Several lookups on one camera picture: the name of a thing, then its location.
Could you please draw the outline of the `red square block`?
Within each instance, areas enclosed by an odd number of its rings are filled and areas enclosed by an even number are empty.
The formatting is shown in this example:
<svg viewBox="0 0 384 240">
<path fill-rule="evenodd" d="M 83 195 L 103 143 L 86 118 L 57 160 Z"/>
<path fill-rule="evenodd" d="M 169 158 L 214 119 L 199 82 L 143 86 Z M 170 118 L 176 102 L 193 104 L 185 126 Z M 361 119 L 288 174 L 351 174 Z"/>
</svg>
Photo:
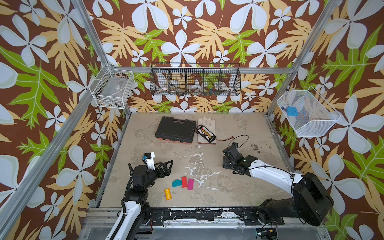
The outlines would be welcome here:
<svg viewBox="0 0 384 240">
<path fill-rule="evenodd" d="M 187 177 L 181 177 L 181 181 L 182 181 L 182 187 L 187 188 L 188 187 Z"/>
</svg>

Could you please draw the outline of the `orange cylinder block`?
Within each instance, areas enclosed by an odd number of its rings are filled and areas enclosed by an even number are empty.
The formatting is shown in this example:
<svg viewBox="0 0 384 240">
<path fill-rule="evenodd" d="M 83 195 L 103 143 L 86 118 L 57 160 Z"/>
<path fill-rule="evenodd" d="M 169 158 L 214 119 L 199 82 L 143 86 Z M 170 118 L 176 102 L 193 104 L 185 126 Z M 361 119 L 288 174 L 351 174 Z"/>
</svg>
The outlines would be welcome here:
<svg viewBox="0 0 384 240">
<path fill-rule="evenodd" d="M 164 190 L 165 192 L 165 197 L 166 197 L 166 200 L 169 201 L 172 199 L 172 194 L 171 194 L 171 190 L 169 188 L 165 189 Z"/>
</svg>

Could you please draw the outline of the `magenta rectangular block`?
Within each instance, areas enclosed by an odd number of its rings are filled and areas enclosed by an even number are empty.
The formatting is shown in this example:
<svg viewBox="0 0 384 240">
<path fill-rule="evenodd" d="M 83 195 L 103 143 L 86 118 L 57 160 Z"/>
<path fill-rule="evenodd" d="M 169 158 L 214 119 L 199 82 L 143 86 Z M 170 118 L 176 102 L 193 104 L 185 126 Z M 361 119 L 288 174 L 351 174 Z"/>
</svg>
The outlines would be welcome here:
<svg viewBox="0 0 384 240">
<path fill-rule="evenodd" d="M 194 188 L 194 179 L 189 179 L 188 180 L 188 186 L 187 186 L 188 190 L 192 191 L 193 188 Z"/>
</svg>

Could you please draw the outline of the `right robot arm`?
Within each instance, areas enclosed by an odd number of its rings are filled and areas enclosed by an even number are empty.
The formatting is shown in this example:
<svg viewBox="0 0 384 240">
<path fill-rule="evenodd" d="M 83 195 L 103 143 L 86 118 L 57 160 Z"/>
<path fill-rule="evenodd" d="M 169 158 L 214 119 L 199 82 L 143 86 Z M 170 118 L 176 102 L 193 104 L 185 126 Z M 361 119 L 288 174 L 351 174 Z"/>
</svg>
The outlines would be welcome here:
<svg viewBox="0 0 384 240">
<path fill-rule="evenodd" d="M 243 157 L 234 146 L 224 149 L 223 154 L 223 168 L 232 170 L 233 174 L 264 180 L 291 195 L 282 200 L 267 199 L 258 207 L 258 220 L 264 224 L 297 218 L 318 227 L 334 205 L 330 194 L 312 173 L 292 173 L 254 156 Z"/>
</svg>

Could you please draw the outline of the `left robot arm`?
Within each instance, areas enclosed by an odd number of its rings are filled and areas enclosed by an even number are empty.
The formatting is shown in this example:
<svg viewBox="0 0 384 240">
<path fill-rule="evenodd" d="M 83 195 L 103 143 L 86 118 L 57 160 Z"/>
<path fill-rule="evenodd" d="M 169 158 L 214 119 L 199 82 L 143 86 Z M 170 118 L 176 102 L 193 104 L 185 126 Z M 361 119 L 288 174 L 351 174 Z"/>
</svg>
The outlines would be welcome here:
<svg viewBox="0 0 384 240">
<path fill-rule="evenodd" d="M 150 205 L 147 202 L 148 188 L 157 179 L 163 179 L 171 174 L 174 161 L 155 164 L 149 169 L 145 165 L 135 168 L 129 164 L 130 180 L 127 183 L 121 200 L 122 211 L 113 225 L 107 240 L 133 240 L 142 224 L 150 220 Z"/>
</svg>

